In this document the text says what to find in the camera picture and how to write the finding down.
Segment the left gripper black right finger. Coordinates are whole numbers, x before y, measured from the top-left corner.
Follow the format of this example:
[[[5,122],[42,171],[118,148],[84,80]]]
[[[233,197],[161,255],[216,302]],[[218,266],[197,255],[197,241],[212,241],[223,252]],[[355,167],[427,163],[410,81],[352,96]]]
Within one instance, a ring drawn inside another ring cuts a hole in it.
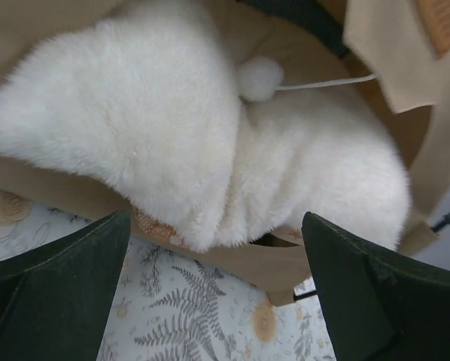
[[[306,213],[303,240],[337,360],[450,360],[450,271]]]

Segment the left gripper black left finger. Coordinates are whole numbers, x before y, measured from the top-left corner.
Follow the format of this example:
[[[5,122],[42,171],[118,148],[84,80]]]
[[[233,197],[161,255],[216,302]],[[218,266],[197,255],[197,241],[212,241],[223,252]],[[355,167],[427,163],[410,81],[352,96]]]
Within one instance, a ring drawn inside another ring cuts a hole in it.
[[[0,261],[0,360],[95,360],[130,232],[117,211]]]

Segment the peach patterned pillow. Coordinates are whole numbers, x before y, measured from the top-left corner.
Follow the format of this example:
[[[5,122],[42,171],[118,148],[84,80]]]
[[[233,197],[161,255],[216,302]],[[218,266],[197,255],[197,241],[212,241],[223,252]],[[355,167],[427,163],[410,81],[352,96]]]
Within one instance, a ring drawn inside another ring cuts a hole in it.
[[[196,252],[313,212],[396,250],[412,205],[393,138],[350,87],[248,102],[200,1],[131,1],[38,43],[0,86],[0,156],[91,177]]]

